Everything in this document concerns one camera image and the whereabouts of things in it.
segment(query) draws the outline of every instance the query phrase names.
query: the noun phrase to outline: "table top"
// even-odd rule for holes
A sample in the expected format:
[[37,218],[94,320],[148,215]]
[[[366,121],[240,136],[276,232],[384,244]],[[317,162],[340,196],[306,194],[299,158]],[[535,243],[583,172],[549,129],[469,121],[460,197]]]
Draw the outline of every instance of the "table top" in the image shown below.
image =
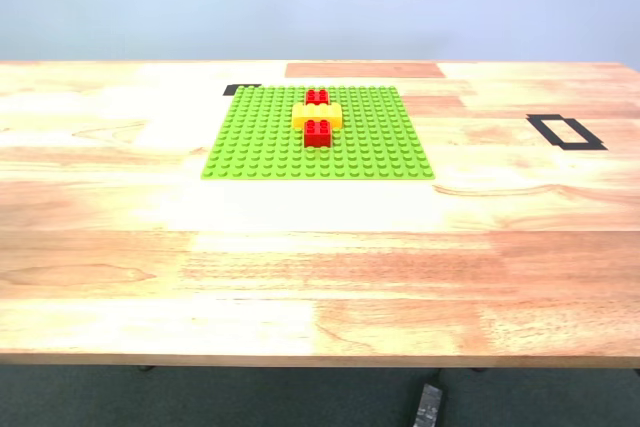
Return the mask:
[[[200,180],[245,83],[395,86],[435,180]],[[617,63],[4,62],[0,362],[637,368],[639,183]]]

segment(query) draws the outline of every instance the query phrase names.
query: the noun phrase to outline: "gray carpet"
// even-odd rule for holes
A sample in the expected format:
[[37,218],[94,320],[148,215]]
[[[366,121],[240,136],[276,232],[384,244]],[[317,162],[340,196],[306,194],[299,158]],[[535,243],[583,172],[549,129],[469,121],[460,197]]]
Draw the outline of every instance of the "gray carpet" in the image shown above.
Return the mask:
[[[429,369],[0,365],[0,426],[404,427]],[[632,370],[445,369],[443,427],[637,427]]]

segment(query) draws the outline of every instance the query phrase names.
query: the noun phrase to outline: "lego baseplate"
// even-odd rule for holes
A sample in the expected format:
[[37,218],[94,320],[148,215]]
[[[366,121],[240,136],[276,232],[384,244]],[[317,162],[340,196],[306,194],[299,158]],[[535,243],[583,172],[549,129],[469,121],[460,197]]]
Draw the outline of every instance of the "lego baseplate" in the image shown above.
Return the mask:
[[292,108],[314,88],[239,87],[201,178],[435,178],[395,87],[317,87],[341,104],[343,128],[331,147],[305,148]]

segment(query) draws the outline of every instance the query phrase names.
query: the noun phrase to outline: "white wall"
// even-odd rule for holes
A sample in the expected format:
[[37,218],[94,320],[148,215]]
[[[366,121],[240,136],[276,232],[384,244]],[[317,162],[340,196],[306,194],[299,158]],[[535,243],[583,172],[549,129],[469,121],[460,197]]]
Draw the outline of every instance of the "white wall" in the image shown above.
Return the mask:
[[0,59],[619,61],[640,0],[0,0]]

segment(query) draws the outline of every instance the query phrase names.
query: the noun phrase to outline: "yellow lego brick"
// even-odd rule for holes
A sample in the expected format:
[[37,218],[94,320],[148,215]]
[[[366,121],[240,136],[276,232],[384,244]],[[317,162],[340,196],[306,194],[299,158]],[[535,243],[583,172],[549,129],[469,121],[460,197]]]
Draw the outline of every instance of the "yellow lego brick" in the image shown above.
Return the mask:
[[328,120],[331,123],[331,128],[342,128],[342,106],[335,102],[330,104],[307,104],[302,102],[294,104],[291,115],[291,125],[294,129],[304,128],[304,123],[307,120]]

